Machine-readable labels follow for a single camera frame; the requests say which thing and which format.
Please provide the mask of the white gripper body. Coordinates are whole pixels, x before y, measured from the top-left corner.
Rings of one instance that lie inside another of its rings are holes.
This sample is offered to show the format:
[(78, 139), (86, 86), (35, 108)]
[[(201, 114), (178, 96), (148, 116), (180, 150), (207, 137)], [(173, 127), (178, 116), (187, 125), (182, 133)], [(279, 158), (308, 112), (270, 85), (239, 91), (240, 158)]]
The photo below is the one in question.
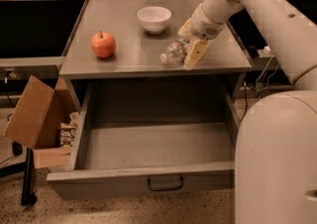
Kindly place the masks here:
[(191, 34), (201, 40), (213, 40), (224, 29), (224, 13), (199, 4), (191, 16)]

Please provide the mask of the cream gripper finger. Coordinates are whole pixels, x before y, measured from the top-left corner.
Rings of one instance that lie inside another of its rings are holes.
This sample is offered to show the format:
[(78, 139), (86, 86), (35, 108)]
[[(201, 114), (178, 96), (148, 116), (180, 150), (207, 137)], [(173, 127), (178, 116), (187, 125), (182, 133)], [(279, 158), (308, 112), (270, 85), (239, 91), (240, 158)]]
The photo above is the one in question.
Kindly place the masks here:
[(194, 68), (200, 59), (209, 49), (210, 44), (207, 41), (196, 40), (190, 43), (187, 49), (187, 55), (184, 60), (185, 68)]
[(191, 19), (188, 19), (184, 25), (178, 30), (177, 33), (179, 36), (184, 38), (190, 38), (192, 36), (191, 33)]

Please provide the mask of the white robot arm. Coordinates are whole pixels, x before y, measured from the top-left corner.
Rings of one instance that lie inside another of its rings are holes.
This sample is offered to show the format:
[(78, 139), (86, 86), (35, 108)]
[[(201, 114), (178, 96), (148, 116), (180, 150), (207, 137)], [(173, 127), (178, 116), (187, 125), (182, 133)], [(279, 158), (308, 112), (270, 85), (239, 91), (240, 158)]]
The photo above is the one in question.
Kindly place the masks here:
[(244, 115), (235, 148), (235, 224), (317, 224), (317, 26), (286, 0), (204, 0), (181, 27), (193, 68), (246, 10), (291, 90)]

